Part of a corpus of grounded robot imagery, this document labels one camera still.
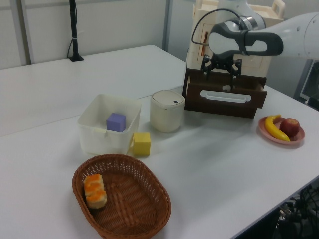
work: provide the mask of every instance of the orange pastry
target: orange pastry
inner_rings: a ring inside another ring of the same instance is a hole
[[[84,185],[85,184],[91,184],[91,183],[103,183],[103,178],[101,174],[93,174],[93,175],[88,175],[84,179]]]
[[[106,204],[106,192],[101,174],[86,176],[84,179],[84,192],[89,208],[98,209]]]
[[[91,196],[93,193],[101,190],[104,190],[103,183],[84,184],[84,192],[86,197]]]
[[[106,200],[106,192],[104,190],[97,191],[91,196],[86,197],[88,207],[93,209],[104,207]]]

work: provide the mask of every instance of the drawer handle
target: drawer handle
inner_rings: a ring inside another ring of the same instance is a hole
[[[234,103],[245,103],[251,100],[250,95],[242,95],[219,91],[201,91],[200,96],[205,97],[208,100],[226,101]]]

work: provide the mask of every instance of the wicker basket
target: wicker basket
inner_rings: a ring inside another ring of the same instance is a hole
[[[89,209],[83,181],[87,175],[103,177],[107,203]],[[95,156],[74,173],[73,192],[97,232],[105,239],[148,239],[168,222],[171,203],[166,189],[137,159],[122,154]]]

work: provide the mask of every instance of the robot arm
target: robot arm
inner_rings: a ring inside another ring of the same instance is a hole
[[[234,54],[319,59],[319,44],[316,42],[319,38],[319,12],[265,28],[262,17],[247,5],[246,0],[220,0],[218,8],[221,11],[218,12],[217,24],[208,39],[213,56],[204,56],[203,71],[224,69],[233,77],[239,76],[241,59],[234,61]],[[223,9],[233,11],[238,18],[233,18],[234,13]]]
[[[300,15],[262,30],[240,30],[232,21],[217,24],[209,36],[214,54],[291,56],[319,59],[319,12]]]

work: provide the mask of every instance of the banana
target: banana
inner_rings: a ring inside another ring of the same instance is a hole
[[[290,142],[290,139],[288,138],[288,136],[285,133],[283,133],[281,130],[277,129],[277,127],[273,123],[274,119],[280,116],[281,115],[268,116],[265,120],[265,128],[272,137]]]

